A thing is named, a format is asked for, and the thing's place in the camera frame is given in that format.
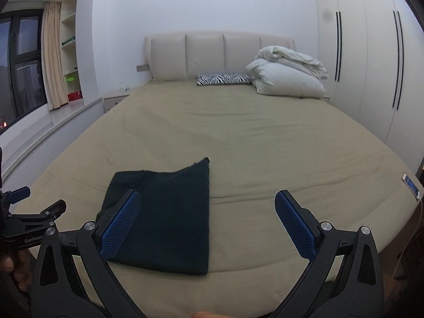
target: nightstand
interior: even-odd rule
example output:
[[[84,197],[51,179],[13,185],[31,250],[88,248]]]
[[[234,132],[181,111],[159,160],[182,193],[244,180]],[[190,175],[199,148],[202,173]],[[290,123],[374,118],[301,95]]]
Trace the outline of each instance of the nightstand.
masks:
[[[330,103],[330,97],[329,96],[323,96],[321,99],[323,101],[325,101],[326,103]]]
[[[130,95],[130,91],[116,91],[103,96],[106,111],[110,111],[115,105],[118,105],[126,97]]]

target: human hand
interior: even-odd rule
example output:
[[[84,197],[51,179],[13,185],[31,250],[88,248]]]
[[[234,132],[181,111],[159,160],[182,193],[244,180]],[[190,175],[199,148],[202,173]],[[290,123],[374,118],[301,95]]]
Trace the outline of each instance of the human hand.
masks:
[[[217,315],[215,313],[201,311],[201,312],[194,312],[191,315],[191,318],[232,318],[232,317],[229,317],[227,315]]]
[[[7,273],[13,272],[19,289],[23,292],[29,291],[32,283],[29,250],[17,251],[10,254],[0,250],[0,271],[6,271]]]

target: zebra print pillow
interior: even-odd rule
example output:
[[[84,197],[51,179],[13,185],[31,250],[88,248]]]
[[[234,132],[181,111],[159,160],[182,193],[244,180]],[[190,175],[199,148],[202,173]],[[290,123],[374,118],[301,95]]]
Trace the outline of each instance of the zebra print pillow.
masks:
[[[250,85],[252,78],[244,74],[198,74],[198,86],[210,85]]]

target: red box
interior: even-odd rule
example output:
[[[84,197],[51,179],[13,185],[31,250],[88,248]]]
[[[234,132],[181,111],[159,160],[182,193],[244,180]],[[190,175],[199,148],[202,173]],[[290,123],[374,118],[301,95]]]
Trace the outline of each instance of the red box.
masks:
[[[78,100],[78,99],[81,99],[81,98],[82,98],[82,92],[81,91],[68,94],[68,100],[69,101],[74,101],[74,100]]]

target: blue gripper pad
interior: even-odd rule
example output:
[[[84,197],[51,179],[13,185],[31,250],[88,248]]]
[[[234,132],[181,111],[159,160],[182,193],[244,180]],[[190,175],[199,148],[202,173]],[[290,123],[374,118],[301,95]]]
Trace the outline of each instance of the blue gripper pad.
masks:
[[[101,236],[99,253],[104,261],[116,256],[140,209],[140,194],[133,191]]]
[[[314,260],[317,256],[315,238],[299,213],[281,191],[275,196],[275,211],[289,233],[300,256]]]
[[[31,195],[29,187],[23,187],[12,191],[9,195],[9,202],[12,204],[18,203]]]

